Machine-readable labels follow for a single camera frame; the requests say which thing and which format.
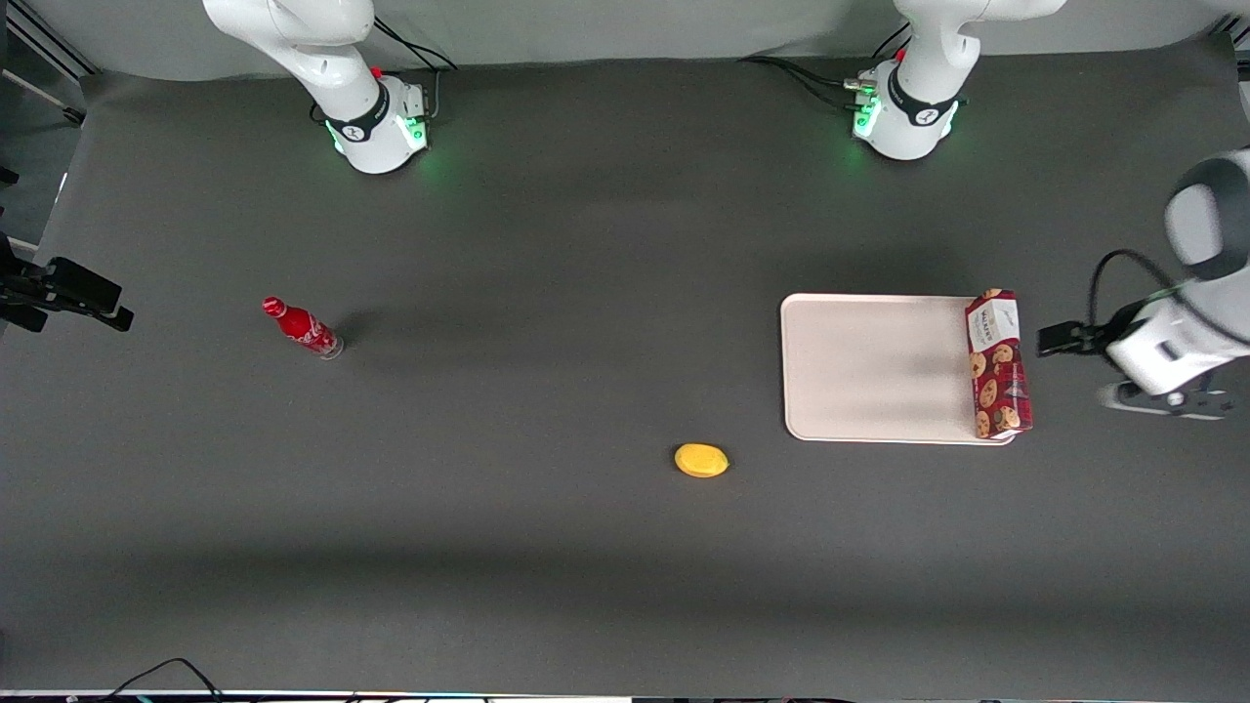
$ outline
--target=red bottle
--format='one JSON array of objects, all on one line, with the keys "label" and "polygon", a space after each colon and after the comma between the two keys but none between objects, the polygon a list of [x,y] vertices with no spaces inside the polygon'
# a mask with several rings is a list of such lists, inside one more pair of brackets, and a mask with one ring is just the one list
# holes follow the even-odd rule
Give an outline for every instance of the red bottle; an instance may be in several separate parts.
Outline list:
[{"label": "red bottle", "polygon": [[291,308],[278,298],[265,298],[261,308],[278,319],[278,326],[291,341],[322,359],[334,359],[342,352],[342,339],[304,308]]}]

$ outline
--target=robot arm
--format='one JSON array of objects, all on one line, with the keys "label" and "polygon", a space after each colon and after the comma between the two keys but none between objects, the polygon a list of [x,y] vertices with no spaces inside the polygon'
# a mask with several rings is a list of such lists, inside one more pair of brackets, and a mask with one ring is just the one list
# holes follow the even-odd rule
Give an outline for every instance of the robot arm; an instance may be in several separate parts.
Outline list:
[{"label": "robot arm", "polygon": [[895,0],[911,23],[905,59],[889,59],[859,75],[854,88],[885,86],[860,96],[864,115],[851,134],[891,159],[925,156],[950,131],[956,96],[981,43],[960,34],[968,23],[1025,20],[1054,14],[1066,0]]},{"label": "robot arm", "polygon": [[[1106,357],[1129,378],[1104,390],[1108,405],[1222,417],[1230,398],[1208,388],[1210,374],[1250,355],[1250,149],[1212,156],[1181,176],[1165,224],[1190,278],[1120,309],[1104,325],[1089,320],[1041,330],[1039,355]],[[1194,379],[1200,379],[1196,392],[1179,390]]]},{"label": "robot arm", "polygon": [[372,29],[372,0],[204,0],[204,9],[304,84],[358,170],[391,171],[425,149],[421,89],[375,75],[354,46]]}]

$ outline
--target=yellow fruit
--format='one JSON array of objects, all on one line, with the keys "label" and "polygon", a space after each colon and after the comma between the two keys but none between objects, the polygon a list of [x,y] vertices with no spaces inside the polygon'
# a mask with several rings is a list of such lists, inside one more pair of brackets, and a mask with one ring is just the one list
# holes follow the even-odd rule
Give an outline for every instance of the yellow fruit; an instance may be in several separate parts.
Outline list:
[{"label": "yellow fruit", "polygon": [[729,468],[729,457],[710,444],[682,444],[672,460],[682,473],[695,478],[719,477]]}]

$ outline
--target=black cable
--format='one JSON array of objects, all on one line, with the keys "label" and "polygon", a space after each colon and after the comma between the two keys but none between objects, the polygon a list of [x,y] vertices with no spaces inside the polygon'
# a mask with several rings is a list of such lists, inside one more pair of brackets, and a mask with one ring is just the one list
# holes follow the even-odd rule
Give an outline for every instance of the black cable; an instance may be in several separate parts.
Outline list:
[{"label": "black cable", "polygon": [[1174,281],[1171,276],[1165,274],[1164,270],[1159,268],[1159,264],[1154,263],[1145,254],[1135,251],[1132,249],[1116,249],[1115,251],[1109,251],[1105,256],[1102,256],[1099,260],[1098,265],[1094,266],[1094,275],[1090,276],[1089,314],[1086,315],[1086,323],[1090,326],[1095,326],[1098,324],[1099,280],[1102,278],[1102,271],[1106,269],[1106,265],[1119,256],[1124,256],[1134,261],[1139,266],[1141,266],[1146,273],[1150,274],[1151,278],[1155,279],[1155,283],[1159,284],[1160,288],[1171,290],[1171,296],[1176,300],[1176,303],[1181,308],[1185,308],[1185,310],[1188,310],[1191,315],[1198,318],[1198,321],[1206,325],[1208,329],[1210,329],[1211,331],[1219,334],[1225,339],[1229,339],[1230,341],[1236,341],[1238,344],[1250,346],[1250,338],[1242,336],[1230,330],[1229,328],[1209,318],[1206,313],[1204,313],[1202,310],[1199,310],[1198,306],[1189,300],[1189,298],[1185,298],[1185,294],[1182,294],[1179,289],[1176,289],[1176,281]]},{"label": "black cable", "polygon": [[[404,46],[408,46],[409,50],[411,50],[412,53],[416,53],[418,50],[421,50],[421,51],[425,51],[426,54],[432,54],[434,56],[438,56],[444,64],[446,64],[448,66],[450,66],[451,70],[455,70],[455,71],[460,70],[460,66],[458,66],[455,64],[455,61],[452,61],[451,59],[448,59],[441,53],[435,51],[434,49],[430,49],[429,46],[421,46],[420,44],[416,44],[416,43],[412,43],[412,41],[409,41],[406,39],[404,39],[402,36],[400,36],[400,34],[398,31],[395,31],[386,23],[384,23],[381,20],[381,18],[374,16],[374,25],[376,25],[378,29],[380,29],[382,31],[382,34],[385,34],[386,36],[394,39],[395,41],[399,41]],[[422,58],[421,60],[425,61],[428,65],[430,64],[428,60],[425,60],[425,58]],[[430,69],[431,70],[436,70],[436,69],[434,69],[432,65],[430,65]]]},{"label": "black cable", "polygon": [[876,51],[872,51],[872,58],[875,59],[876,55],[881,53],[881,49],[885,49],[888,44],[890,44],[891,41],[894,41],[894,39],[896,36],[899,36],[900,34],[902,34],[904,30],[906,30],[909,26],[911,26],[911,23],[904,23],[902,26],[900,26],[898,30],[895,30],[894,34],[891,34],[890,36],[886,36],[885,41],[882,41],[881,45],[876,48]]},{"label": "black cable", "polygon": [[105,700],[110,700],[112,698],[116,698],[118,694],[121,693],[122,690],[125,690],[126,688],[129,688],[130,684],[135,683],[136,680],[144,678],[145,675],[148,675],[148,674],[150,674],[152,672],[156,672],[156,670],[159,670],[159,669],[161,669],[161,668],[164,668],[164,667],[166,667],[169,664],[174,664],[174,663],[182,664],[188,669],[191,669],[191,673],[195,674],[195,678],[200,679],[200,682],[204,684],[204,687],[209,689],[209,695],[212,697],[214,703],[221,703],[221,689],[218,688],[216,684],[214,684],[211,680],[209,680],[209,677],[204,675],[204,672],[201,672],[200,669],[195,668],[195,664],[188,662],[186,659],[184,659],[181,657],[174,657],[172,659],[165,659],[164,662],[161,662],[160,664],[156,664],[155,667],[148,669],[146,672],[144,672],[141,674],[135,674],[135,675],[128,678],[126,680],[121,682],[121,685],[119,685],[118,688],[114,688],[112,693],[105,695],[104,699]]},{"label": "black cable", "polygon": [[769,64],[771,66],[778,66],[779,69],[785,69],[785,70],[790,70],[790,71],[798,73],[798,74],[802,75],[804,78],[806,78],[806,79],[809,79],[811,81],[819,83],[821,85],[831,85],[834,88],[841,88],[842,86],[842,81],[840,81],[840,80],[831,79],[831,78],[825,78],[825,76],[822,76],[822,75],[820,75],[818,73],[812,73],[812,71],[810,71],[810,70],[800,66],[799,64],[795,64],[794,61],[788,61],[785,59],[779,59],[776,56],[765,56],[765,55],[761,55],[761,54],[752,54],[751,56],[744,56],[744,58],[739,59],[739,61],[746,61],[749,64]]},{"label": "black cable", "polygon": [[425,54],[421,54],[420,51],[418,51],[416,49],[414,49],[412,45],[410,45],[408,41],[400,39],[400,36],[398,34],[394,34],[391,31],[391,29],[388,28],[386,25],[379,23],[378,24],[378,30],[381,31],[382,34],[385,34],[386,36],[394,39],[395,41],[400,43],[400,45],[402,45],[405,49],[408,49],[409,51],[411,51],[414,56],[416,56],[418,59],[420,59],[422,64],[425,64],[426,66],[429,66],[431,71],[436,73],[439,70],[438,66],[435,66],[434,64],[431,64],[430,60],[425,58]]},{"label": "black cable", "polygon": [[772,61],[758,61],[755,59],[756,59],[755,56],[746,56],[745,59],[739,59],[739,61],[746,61],[746,63],[750,63],[750,64],[768,64],[768,65],[776,66],[776,68],[781,69],[782,71],[785,71],[785,75],[792,78],[796,81],[799,81],[799,85],[801,85],[804,90],[806,90],[812,96],[815,96],[816,100],[820,100],[825,105],[830,105],[832,108],[841,108],[842,106],[842,103],[839,103],[839,101],[829,98],[828,95],[824,95],[822,93],[820,93],[819,90],[816,90],[815,86],[812,86],[810,83],[802,80],[802,76],[800,74],[794,73],[790,69],[788,69],[788,68],[785,68],[782,65],[775,64]]},{"label": "black cable", "polygon": [[442,98],[439,95],[441,89],[441,81],[439,79],[441,78],[442,78],[442,71],[434,71],[434,106],[430,108],[431,120],[439,116],[439,104],[442,101]]}]

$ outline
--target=red cookie package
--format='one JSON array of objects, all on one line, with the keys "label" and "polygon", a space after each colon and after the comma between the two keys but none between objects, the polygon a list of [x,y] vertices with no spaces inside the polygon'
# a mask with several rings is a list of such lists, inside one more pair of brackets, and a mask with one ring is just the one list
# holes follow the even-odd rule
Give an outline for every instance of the red cookie package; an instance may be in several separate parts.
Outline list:
[{"label": "red cookie package", "polygon": [[1015,293],[991,288],[964,311],[968,314],[976,437],[1006,439],[1032,428],[1029,384],[1020,359]]}]

